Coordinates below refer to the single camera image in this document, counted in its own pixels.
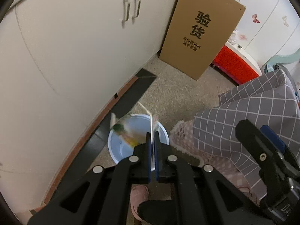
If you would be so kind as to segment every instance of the gray grid tablecloth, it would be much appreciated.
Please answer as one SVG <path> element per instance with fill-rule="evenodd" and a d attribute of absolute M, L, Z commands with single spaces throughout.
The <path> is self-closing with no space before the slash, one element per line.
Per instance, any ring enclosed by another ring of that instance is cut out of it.
<path fill-rule="evenodd" d="M 235 137 L 235 126 L 249 119 L 257 128 L 270 128 L 300 163 L 300 109 L 290 80 L 275 70 L 219 95 L 220 106 L 199 112 L 193 126 L 194 147 L 229 158 L 245 175 L 258 198 L 266 187 L 254 158 Z"/>

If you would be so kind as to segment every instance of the pink butterfly decal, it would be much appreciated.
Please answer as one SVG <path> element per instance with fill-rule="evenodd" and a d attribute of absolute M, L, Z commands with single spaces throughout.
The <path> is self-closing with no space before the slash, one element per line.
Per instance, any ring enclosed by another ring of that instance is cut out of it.
<path fill-rule="evenodd" d="M 252 15 L 251 18 L 253 18 L 253 22 L 254 22 L 254 23 L 260 23 L 260 21 L 259 21 L 258 19 L 256 19 L 256 18 L 257 18 L 257 13 L 254 14 L 254 15 Z"/>

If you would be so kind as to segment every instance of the pink shoe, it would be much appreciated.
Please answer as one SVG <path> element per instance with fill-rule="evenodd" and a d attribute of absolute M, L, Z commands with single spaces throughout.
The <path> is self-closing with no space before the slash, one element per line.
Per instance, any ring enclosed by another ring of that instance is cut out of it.
<path fill-rule="evenodd" d="M 133 216 L 139 221 L 143 221 L 143 219 L 139 217 L 137 213 L 137 208 L 141 203 L 147 201 L 148 197 L 149 197 L 149 191 L 148 188 L 144 185 L 137 185 L 131 189 L 131 193 L 130 193 L 131 212 Z"/>

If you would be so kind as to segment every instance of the black pants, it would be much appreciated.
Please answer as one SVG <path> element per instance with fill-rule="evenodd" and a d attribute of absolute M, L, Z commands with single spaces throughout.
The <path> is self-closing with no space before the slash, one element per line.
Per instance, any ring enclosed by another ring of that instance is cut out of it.
<path fill-rule="evenodd" d="M 137 213 L 140 218 L 152 225 L 176 225 L 177 215 L 175 201 L 148 200 L 139 205 Z"/>

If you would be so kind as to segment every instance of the large black chinese character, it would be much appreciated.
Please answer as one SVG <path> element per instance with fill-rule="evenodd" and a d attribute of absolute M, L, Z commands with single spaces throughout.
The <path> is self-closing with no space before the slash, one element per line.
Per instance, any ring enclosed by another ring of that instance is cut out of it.
<path fill-rule="evenodd" d="M 193 30 L 190 33 L 190 35 L 194 35 L 198 39 L 200 39 L 201 35 L 205 34 L 204 29 L 201 26 L 199 26 L 199 28 L 198 28 L 198 25 L 195 25 L 195 26 L 192 26 L 192 28 L 193 28 Z"/>
<path fill-rule="evenodd" d="M 198 16 L 195 18 L 197 23 L 200 23 L 201 25 L 207 27 L 208 23 L 211 21 L 209 18 L 209 15 L 202 13 L 201 11 L 198 11 Z"/>

